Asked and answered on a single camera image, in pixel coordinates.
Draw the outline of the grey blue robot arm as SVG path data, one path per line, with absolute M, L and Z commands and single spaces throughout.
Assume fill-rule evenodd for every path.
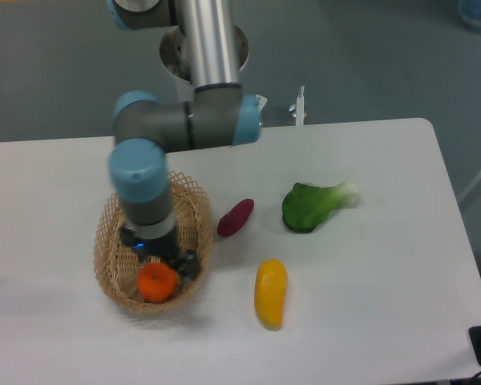
M 122 242 L 141 261 L 160 257 L 194 280 L 201 264 L 195 251 L 179 247 L 166 154 L 249 144 L 260 136 L 255 95 L 243 92 L 236 30 L 228 1 L 110 1 L 123 30 L 175 26 L 184 36 L 193 98 L 163 105 L 145 91 L 115 103 L 115 146 L 108 171 L 125 222 Z

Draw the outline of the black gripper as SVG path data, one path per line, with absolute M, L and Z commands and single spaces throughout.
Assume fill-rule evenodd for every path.
M 149 257 L 158 257 L 190 282 L 200 276 L 200 257 L 195 250 L 180 249 L 176 227 L 162 237 L 147 239 L 138 237 L 133 229 L 123 225 L 119 230 L 119 239 L 123 246 L 137 255 L 140 263 L 144 263 Z

